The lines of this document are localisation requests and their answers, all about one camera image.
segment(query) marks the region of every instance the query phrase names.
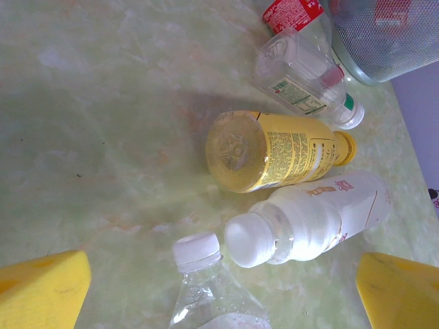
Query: yellow object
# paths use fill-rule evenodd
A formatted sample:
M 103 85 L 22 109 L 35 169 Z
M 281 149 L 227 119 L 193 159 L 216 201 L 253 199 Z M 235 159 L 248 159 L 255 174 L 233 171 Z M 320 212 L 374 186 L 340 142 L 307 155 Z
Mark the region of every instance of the yellow object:
M 357 288 L 374 329 L 439 328 L 439 268 L 364 254 Z
M 91 281 L 84 252 L 0 269 L 0 329 L 72 329 Z
M 260 112 L 226 112 L 215 120 L 206 142 L 210 172 L 228 190 L 259 188 L 321 178 L 346 165 L 357 147 L 351 135 L 321 121 Z

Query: green marble surface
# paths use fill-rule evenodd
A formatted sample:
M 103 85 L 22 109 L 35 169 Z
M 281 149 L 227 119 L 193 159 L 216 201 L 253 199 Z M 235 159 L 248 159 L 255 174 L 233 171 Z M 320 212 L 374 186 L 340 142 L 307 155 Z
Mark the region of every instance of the green marble surface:
M 83 249 L 93 281 L 76 328 L 166 328 L 180 286 L 172 243 L 204 230 L 222 241 L 231 217 L 272 192 L 220 190 L 202 153 L 221 112 L 286 113 L 251 82 L 269 31 L 239 0 L 0 9 L 0 266 Z M 338 171 L 379 174 L 394 212 L 306 263 L 240 269 L 223 249 L 273 328 L 369 328 L 355 288 L 364 252 L 439 265 L 438 220 L 391 84 L 348 89 L 366 117 Z

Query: red label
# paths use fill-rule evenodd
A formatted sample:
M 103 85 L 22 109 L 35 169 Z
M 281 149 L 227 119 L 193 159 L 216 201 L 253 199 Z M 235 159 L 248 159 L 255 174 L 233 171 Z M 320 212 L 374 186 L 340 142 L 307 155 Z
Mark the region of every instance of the red label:
M 407 24 L 412 0 L 378 0 L 375 6 L 375 25 L 401 32 Z
M 287 27 L 300 31 L 323 12 L 318 0 L 276 0 L 263 13 L 262 19 L 274 33 Z

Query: green label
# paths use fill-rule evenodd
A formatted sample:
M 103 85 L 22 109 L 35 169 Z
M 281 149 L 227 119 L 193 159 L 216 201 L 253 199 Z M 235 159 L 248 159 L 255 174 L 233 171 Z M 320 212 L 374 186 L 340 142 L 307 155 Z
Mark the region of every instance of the green label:
M 346 101 L 344 101 L 344 107 L 352 111 L 354 108 L 354 99 L 348 93 L 346 93 Z

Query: wire mesh trash can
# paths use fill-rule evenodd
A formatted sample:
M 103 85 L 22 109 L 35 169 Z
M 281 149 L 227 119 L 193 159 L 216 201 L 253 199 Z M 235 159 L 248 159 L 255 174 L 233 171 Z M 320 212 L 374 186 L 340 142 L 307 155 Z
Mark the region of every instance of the wire mesh trash can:
M 333 49 L 361 82 L 376 84 L 439 60 L 439 0 L 328 0 Z

